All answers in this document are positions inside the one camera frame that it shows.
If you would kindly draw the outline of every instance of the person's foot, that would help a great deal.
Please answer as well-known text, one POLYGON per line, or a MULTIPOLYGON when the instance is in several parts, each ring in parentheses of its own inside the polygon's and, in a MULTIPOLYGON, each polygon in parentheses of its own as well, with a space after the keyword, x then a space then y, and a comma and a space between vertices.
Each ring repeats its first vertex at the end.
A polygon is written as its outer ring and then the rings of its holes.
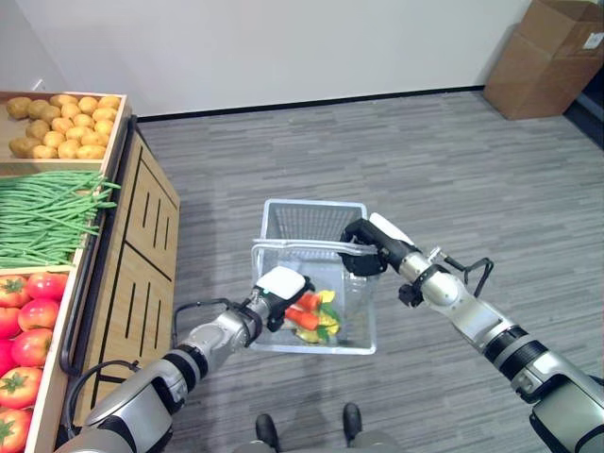
POLYGON ((275 422, 268 413, 263 413, 256 419, 256 438, 269 445, 276 453, 281 451, 275 422))
POLYGON ((357 434, 362 431, 361 410, 355 403, 347 403, 342 411, 344 437, 346 445, 350 446, 357 434))

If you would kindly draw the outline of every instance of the black baseboard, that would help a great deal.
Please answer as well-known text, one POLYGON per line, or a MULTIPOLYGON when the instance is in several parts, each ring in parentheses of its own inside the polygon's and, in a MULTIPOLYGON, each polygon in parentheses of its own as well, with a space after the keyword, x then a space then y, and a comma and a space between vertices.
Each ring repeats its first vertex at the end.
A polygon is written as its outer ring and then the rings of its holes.
POLYGON ((150 123, 152 121, 165 121, 165 120, 181 120, 183 118, 198 118, 198 117, 202 117, 202 116, 230 115, 230 114, 234 114, 234 113, 247 113, 250 111, 301 109, 304 107, 331 106, 334 104, 346 104, 349 102, 375 101, 378 99, 392 99, 395 97, 423 96, 426 94, 440 94, 440 93, 444 93, 444 92, 479 92, 482 90, 484 90, 484 85, 472 85, 469 87, 440 88, 437 90, 422 90, 419 92, 387 92, 384 94, 369 94, 367 96, 340 97, 337 99, 322 99, 322 100, 318 100, 318 101, 291 102, 291 103, 287 103, 287 104, 271 104, 268 106, 252 106, 252 107, 237 107, 234 109, 186 111, 183 113, 167 113, 165 115, 139 116, 138 123, 150 123))

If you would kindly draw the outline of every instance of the cardboard box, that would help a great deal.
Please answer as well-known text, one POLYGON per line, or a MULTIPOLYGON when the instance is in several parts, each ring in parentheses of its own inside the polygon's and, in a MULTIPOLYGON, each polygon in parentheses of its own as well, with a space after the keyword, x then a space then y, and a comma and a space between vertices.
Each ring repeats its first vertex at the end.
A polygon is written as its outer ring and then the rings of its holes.
POLYGON ((509 120, 561 115, 601 66, 601 59, 553 58, 514 32, 484 97, 509 120))
POLYGON ((602 66, 602 14, 590 2, 533 0, 489 76, 485 98, 510 120, 564 113, 602 66))
POLYGON ((534 0, 516 31, 555 57, 604 55, 604 11, 591 2, 534 0))

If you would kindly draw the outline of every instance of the white wall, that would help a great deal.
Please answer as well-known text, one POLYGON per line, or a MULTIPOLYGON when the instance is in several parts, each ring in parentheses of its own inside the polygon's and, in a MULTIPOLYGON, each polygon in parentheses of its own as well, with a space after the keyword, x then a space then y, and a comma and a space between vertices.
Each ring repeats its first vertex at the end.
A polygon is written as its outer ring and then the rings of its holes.
POLYGON ((65 78, 15 1, 0 1, 0 90, 28 91, 40 78, 48 90, 66 90, 65 78))
POLYGON ((477 85, 529 0, 17 0, 70 89, 140 115, 477 85))

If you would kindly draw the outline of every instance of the basket handle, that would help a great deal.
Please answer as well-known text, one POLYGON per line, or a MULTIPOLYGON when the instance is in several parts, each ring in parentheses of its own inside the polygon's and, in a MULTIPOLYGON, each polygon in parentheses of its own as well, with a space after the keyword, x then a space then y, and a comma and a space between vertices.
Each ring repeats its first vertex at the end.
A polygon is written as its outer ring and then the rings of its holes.
POLYGON ((286 250, 286 249, 308 249, 324 250, 327 252, 345 253, 355 257, 375 255, 378 250, 374 245, 362 245, 358 243, 339 243, 337 241, 313 241, 304 239, 255 239, 252 246, 252 262, 256 263, 256 269, 260 269, 261 251, 286 250))

